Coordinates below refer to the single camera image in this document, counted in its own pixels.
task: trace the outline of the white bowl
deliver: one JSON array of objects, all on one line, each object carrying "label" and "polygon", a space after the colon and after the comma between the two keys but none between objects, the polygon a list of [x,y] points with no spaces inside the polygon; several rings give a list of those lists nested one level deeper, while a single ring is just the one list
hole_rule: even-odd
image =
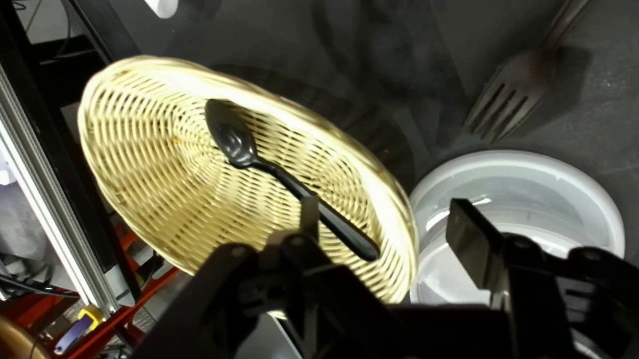
[{"label": "white bowl", "polygon": [[589,176],[547,156],[489,150],[455,158],[411,194],[419,232],[415,304],[487,304],[445,244],[447,208],[467,198],[499,230],[525,236],[565,258],[593,246],[619,258],[623,222],[607,192]]}]

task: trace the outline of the black plastic spoon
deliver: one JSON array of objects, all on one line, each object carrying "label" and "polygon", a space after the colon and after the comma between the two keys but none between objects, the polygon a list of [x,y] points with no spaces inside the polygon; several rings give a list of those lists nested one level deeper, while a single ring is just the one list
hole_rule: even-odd
[{"label": "black plastic spoon", "polygon": [[[254,168],[272,174],[297,200],[305,196],[315,196],[295,176],[291,176],[278,164],[258,156],[254,134],[246,128],[246,124],[236,112],[238,106],[230,102],[210,100],[206,104],[208,130],[212,132],[218,148],[224,152],[228,162],[240,170]],[[379,248],[349,220],[345,220],[339,212],[335,212],[329,204],[321,200],[319,220],[361,260],[373,262],[379,258]]]}]

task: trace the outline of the woven bread basket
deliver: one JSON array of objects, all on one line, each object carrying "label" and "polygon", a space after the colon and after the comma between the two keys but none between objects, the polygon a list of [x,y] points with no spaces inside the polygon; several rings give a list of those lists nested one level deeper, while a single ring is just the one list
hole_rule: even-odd
[{"label": "woven bread basket", "polygon": [[299,202],[274,178],[232,168],[204,120],[206,100],[246,110],[264,158],[278,162],[361,228],[381,250],[355,258],[319,226],[319,246],[383,302],[415,276],[415,226],[397,182],[327,120],[244,80],[170,58],[130,58],[96,74],[80,104],[80,138],[98,186],[128,226],[194,274],[222,244],[264,248],[295,230]]}]

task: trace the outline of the oval wicker tray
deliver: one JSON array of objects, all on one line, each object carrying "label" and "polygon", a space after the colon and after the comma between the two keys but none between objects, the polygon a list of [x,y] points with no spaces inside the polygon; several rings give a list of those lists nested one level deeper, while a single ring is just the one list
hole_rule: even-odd
[{"label": "oval wicker tray", "polygon": [[96,74],[80,104],[80,138],[98,186],[128,226],[176,268],[194,274],[222,244],[262,248],[295,230],[299,202],[276,180],[232,168],[208,134],[204,104],[230,100],[264,158],[278,162],[381,248],[357,260],[319,228],[321,248],[383,302],[415,276],[415,226],[387,170],[327,120],[244,80],[184,60],[130,58]]}]

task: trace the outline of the silver fork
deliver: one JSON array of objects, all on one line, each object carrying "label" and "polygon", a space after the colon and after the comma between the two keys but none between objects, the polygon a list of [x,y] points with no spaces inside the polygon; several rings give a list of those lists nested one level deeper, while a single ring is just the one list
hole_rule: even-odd
[{"label": "silver fork", "polygon": [[497,68],[465,120],[467,132],[495,142],[525,122],[555,78],[561,38],[585,4],[587,0],[567,0],[539,46]]}]

